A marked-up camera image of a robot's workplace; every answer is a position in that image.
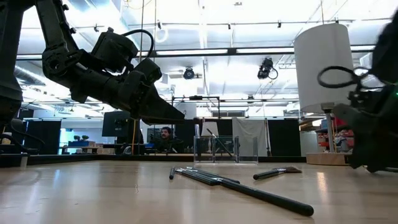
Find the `ceiling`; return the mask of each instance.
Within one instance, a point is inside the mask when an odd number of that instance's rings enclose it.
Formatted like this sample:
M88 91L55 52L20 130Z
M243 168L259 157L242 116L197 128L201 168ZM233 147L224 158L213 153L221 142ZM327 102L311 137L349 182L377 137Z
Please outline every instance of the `ceiling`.
M292 47L295 38L303 31L336 20L348 27L351 45L373 45L398 7L396 0L323 0L322 3L320 0L69 0L63 3L70 8L65 12L69 24L77 30L73 38L79 48L88 52L107 27L112 27L116 33L146 29L157 40L155 50ZM149 49L150 40L145 34L142 38L140 34L130 38L142 51ZM24 14L18 54L38 55L44 49L44 37L33 7ZM365 55L367 53L354 53L353 63L360 65ZM272 57L279 71L276 80L258 80L258 68L264 57ZM229 99L246 99L248 95L298 98L294 55L162 57L153 60L164 73L163 81L156 83L164 98L171 98L172 92L175 96L197 94ZM200 78L182 79L181 74L187 67L192 67ZM24 99L34 101L29 106L43 108L38 102L70 100L66 88L43 76L39 60L18 61L15 75L23 85ZM375 80L367 80L369 85L375 83ZM46 110L51 106L49 103L45 105ZM90 116L101 116L95 106L85 107L85 111L93 114Z

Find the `shelf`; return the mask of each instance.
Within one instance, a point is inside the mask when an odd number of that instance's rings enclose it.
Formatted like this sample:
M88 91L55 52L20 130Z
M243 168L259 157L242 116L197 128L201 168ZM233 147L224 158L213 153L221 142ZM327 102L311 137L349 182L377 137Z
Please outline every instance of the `shelf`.
M341 125L341 126L337 127L337 131L341 131L341 130L344 130L344 129L349 129L348 125L345 124L345 125ZM323 129L316 130L315 132L316 133L327 133L328 129L327 128L323 128Z

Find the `white cylinder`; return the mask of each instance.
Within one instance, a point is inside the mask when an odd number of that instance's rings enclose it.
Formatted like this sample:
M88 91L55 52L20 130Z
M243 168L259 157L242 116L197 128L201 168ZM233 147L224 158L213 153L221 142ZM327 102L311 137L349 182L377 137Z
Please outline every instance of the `white cylinder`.
M177 103L175 108L181 113L185 114L185 119L193 119L197 117L197 104L196 103Z
M326 24L306 30L295 40L294 54L302 111L323 113L323 109L331 109L337 103L348 103L348 93L354 86L331 89L320 86L317 81L318 73L326 67L339 65L353 69L347 27ZM346 72L331 70L322 80L337 84L349 81L350 77Z

